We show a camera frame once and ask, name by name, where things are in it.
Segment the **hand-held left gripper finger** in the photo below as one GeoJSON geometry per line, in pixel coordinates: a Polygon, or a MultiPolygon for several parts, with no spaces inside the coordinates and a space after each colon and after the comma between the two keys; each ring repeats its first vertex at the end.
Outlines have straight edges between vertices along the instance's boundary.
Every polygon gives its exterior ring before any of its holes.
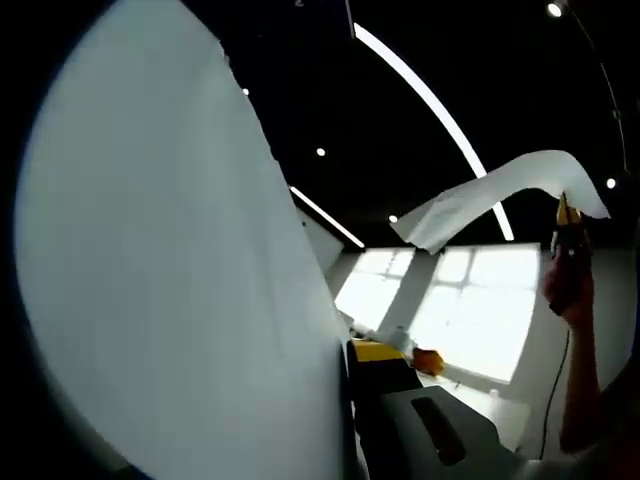
{"type": "Polygon", "coordinates": [[[355,430],[371,479],[534,479],[539,464],[440,386],[424,387],[397,350],[346,344],[355,430]]]}

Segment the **person's right hand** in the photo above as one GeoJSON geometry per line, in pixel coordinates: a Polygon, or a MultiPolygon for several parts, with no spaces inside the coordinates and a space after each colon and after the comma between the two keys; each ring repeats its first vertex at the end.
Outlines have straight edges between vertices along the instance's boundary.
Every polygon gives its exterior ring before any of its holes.
{"type": "Polygon", "coordinates": [[[542,291],[551,311],[571,329],[593,324],[594,283],[588,257],[557,253],[542,291]]]}

